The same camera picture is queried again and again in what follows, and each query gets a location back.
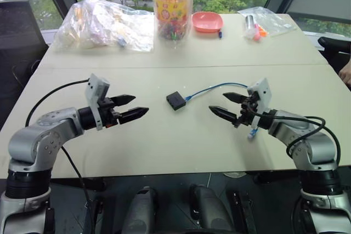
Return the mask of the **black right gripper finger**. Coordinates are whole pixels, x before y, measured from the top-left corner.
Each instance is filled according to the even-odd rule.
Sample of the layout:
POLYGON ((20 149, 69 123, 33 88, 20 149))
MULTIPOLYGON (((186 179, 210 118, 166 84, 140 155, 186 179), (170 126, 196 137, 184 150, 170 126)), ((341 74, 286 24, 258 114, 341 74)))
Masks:
POLYGON ((247 96, 234 93, 234 92, 223 93, 223 96, 225 96, 228 100, 235 102, 237 104, 242 104, 247 99, 247 96))
POLYGON ((209 106, 209 109, 211 110, 212 113, 214 113, 216 116, 232 123, 235 124, 237 121, 237 116, 234 113, 229 112, 228 110, 219 107, 219 106, 209 106))

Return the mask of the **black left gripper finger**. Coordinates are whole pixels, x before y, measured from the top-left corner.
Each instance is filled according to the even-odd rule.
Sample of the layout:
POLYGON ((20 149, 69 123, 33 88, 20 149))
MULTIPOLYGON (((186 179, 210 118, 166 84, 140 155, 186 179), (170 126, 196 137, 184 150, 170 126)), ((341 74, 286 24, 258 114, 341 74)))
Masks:
POLYGON ((120 113, 118 116, 118 122, 119 124, 125 124, 142 118, 148 112, 148 110, 148 107, 135 107, 126 112, 120 113))
POLYGON ((123 105, 129 104, 134 99, 135 99, 135 96, 127 95, 127 94, 122 94, 122 95, 112 97, 112 101, 114 102, 115 106, 123 106, 123 105))

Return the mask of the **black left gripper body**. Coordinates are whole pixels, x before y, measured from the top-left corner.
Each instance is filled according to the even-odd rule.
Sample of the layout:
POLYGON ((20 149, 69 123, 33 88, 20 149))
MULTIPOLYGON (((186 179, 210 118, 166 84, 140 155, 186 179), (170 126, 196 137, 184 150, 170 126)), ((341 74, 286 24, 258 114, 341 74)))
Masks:
POLYGON ((122 115, 115 111, 115 107, 119 106, 121 98, 119 96, 105 97, 98 102, 100 118, 103 127, 109 128, 118 125, 122 115))

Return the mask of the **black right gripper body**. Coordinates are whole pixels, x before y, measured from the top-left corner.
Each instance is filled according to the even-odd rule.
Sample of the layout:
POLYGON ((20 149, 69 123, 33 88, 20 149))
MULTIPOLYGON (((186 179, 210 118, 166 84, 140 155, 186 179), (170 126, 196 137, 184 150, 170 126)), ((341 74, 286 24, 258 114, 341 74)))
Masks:
POLYGON ((258 125, 253 124, 255 118, 256 109, 258 106, 259 95, 258 93, 253 93, 249 96, 238 95, 236 98, 236 103, 241 105, 240 116, 234 122, 234 127, 238 128, 240 125, 251 126, 252 129, 257 129, 258 125))

